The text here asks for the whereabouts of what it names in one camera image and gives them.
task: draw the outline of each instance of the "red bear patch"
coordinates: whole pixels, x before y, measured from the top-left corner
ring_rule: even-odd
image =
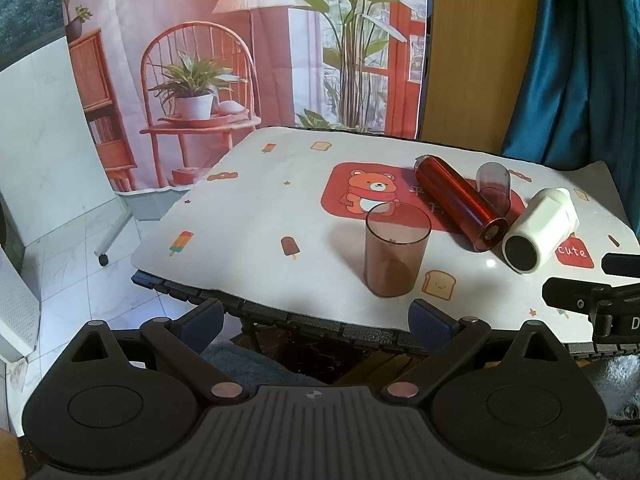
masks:
[[[476,181],[467,181],[476,186]],[[426,193],[415,178],[414,170],[385,164],[343,162],[334,167],[324,188],[320,203],[329,214],[364,220],[367,212],[382,202],[405,202],[419,207],[431,219],[436,231],[460,233],[440,205]],[[511,191],[509,224],[524,211],[520,196]]]

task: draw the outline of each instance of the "tray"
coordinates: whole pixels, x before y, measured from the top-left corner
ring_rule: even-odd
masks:
[[[239,123],[249,118],[249,110],[233,115],[220,116],[212,114],[209,119],[189,120],[183,119],[181,115],[174,114],[168,117],[160,117],[159,121],[165,121],[173,124],[176,128],[215,128],[217,126],[225,126],[227,124]]]

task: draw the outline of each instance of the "printed backdrop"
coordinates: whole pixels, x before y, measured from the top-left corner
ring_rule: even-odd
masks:
[[[63,0],[76,84],[114,190],[190,186],[265,126],[415,137],[431,0],[256,0],[251,13],[213,12],[239,1]],[[185,123],[170,92],[152,90],[182,55],[242,79],[218,92],[236,102],[233,117],[214,105],[208,123]]]

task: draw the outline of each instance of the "red cylinder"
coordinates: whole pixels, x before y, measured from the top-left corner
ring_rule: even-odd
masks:
[[[419,158],[415,176],[471,241],[478,253],[502,240],[507,221],[456,170],[439,156]]]

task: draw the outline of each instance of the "popsicle print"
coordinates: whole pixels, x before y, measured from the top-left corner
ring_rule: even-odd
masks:
[[[280,240],[280,244],[282,245],[284,255],[291,256],[295,260],[296,254],[300,252],[296,241],[290,236],[285,236],[282,238],[282,240]]]
[[[169,256],[173,256],[175,253],[182,252],[184,246],[189,243],[189,240],[191,240],[191,237],[193,237],[193,233],[182,231],[169,248],[169,250],[171,251],[169,253]]]
[[[511,173],[512,175],[517,176],[518,178],[521,178],[522,180],[526,180],[527,182],[531,182],[530,177],[521,174],[519,171],[509,170],[509,173]]]
[[[211,180],[225,180],[226,178],[238,178],[238,172],[237,171],[223,171],[222,173],[216,173],[213,175],[209,175],[207,177],[207,180],[211,181]]]

